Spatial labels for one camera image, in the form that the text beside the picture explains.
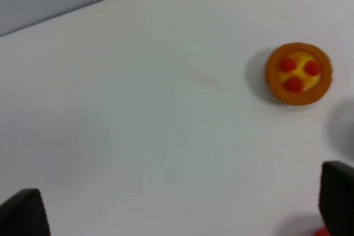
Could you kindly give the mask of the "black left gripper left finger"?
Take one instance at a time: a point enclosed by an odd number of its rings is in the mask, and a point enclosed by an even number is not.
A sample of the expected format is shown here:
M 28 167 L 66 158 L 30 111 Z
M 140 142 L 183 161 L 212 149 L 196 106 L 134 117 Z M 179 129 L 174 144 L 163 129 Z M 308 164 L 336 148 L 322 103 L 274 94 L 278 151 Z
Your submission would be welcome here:
M 1 236 L 50 236 L 44 202 L 37 188 L 26 188 L 1 204 Z

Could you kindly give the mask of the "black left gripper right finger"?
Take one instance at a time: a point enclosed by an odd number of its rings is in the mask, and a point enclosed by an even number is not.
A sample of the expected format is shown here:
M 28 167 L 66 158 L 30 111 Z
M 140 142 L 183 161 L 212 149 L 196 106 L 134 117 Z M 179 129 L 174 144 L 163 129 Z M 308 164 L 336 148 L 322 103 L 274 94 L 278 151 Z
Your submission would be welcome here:
M 340 161 L 322 164 L 319 210 L 330 235 L 353 235 L 353 167 Z

